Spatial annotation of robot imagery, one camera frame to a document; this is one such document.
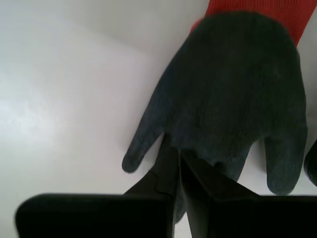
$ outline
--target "white surface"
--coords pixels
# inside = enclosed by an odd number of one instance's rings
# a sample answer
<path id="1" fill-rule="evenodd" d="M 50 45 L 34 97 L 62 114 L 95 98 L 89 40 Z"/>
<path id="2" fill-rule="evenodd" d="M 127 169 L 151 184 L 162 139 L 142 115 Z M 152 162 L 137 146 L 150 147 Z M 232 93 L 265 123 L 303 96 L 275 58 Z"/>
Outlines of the white surface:
<path id="1" fill-rule="evenodd" d="M 17 206 L 44 192 L 123 193 L 126 152 L 160 75 L 207 0 L 0 1 L 0 237 Z M 317 13 L 299 44 L 309 138 L 317 138 Z M 256 143 L 239 180 L 270 194 Z M 315 194 L 302 173 L 293 194 Z M 189 238 L 187 219 L 176 238 Z"/>

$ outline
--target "glove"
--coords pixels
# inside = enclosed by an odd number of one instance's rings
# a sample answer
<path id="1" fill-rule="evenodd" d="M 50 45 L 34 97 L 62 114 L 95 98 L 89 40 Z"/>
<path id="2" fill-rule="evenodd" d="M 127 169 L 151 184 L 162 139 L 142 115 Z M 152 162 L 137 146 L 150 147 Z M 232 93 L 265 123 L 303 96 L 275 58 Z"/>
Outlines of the glove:
<path id="1" fill-rule="evenodd" d="M 300 59 L 287 30 L 256 13 L 204 18 L 162 75 L 122 168 L 134 172 L 155 140 L 194 150 L 237 181 L 252 144 L 265 142 L 267 186 L 295 187 L 307 139 Z M 176 201 L 185 212 L 181 193 Z"/>

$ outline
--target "glove fingertip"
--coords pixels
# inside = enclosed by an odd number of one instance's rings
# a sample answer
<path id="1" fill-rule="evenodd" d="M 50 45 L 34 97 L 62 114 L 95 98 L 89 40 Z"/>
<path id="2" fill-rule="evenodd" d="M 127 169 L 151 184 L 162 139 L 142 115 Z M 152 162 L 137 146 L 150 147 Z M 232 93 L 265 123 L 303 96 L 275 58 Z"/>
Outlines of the glove fingertip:
<path id="1" fill-rule="evenodd" d="M 126 154 L 122 161 L 122 169 L 127 173 L 133 173 L 137 170 L 140 163 L 137 162 L 135 158 Z"/>

